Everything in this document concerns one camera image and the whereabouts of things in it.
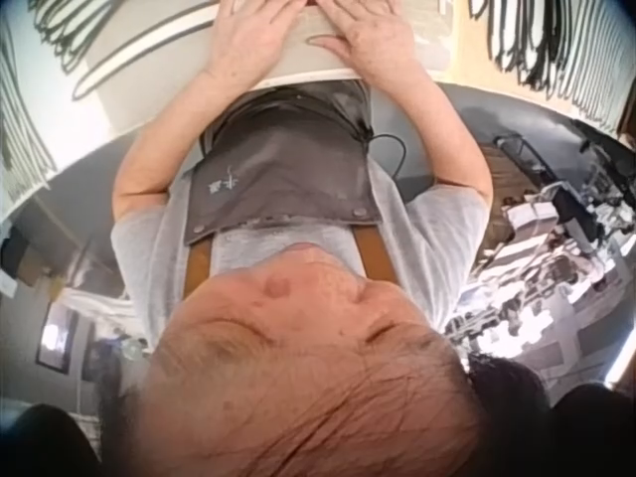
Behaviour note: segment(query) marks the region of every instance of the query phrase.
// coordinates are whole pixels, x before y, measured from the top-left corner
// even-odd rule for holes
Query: gray t-shirt
[[[404,204],[394,181],[373,160],[369,172],[383,217],[380,233],[400,285],[433,328],[442,330],[488,224],[486,202],[472,189],[437,185]],[[166,206],[131,213],[112,231],[126,289],[152,347],[183,295],[189,191],[186,174]],[[211,274],[251,266],[298,242],[316,243],[365,275],[351,229],[332,224],[221,233],[214,240]]]

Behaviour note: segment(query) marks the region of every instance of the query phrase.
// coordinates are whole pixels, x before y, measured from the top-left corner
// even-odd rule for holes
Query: hand
[[[307,0],[221,0],[212,29],[206,72],[237,94],[255,86],[276,65],[287,34]]]
[[[401,16],[399,0],[316,0],[345,38],[309,40],[337,55],[366,82],[389,95],[423,67],[415,56],[412,27]]]

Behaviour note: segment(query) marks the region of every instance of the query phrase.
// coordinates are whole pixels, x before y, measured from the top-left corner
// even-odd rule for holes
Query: metal rivet
[[[358,209],[354,209],[354,217],[361,218],[367,216],[367,209],[364,207],[359,207]]]

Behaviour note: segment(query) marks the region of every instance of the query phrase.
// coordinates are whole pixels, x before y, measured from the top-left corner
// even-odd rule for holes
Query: apron strap
[[[389,258],[389,252],[385,241],[380,236],[378,226],[352,226],[352,229],[367,277],[372,280],[389,281],[399,286],[396,270]],[[210,276],[212,244],[213,236],[209,236],[190,247],[184,299]]]

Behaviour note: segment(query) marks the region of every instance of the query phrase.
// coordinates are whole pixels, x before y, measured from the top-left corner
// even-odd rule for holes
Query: forehead
[[[476,422],[461,368],[447,357],[329,349],[270,353],[155,383],[144,390],[138,414],[137,440],[169,460],[290,444],[298,429],[319,422],[305,447],[329,435],[352,445],[392,432],[441,438]]]

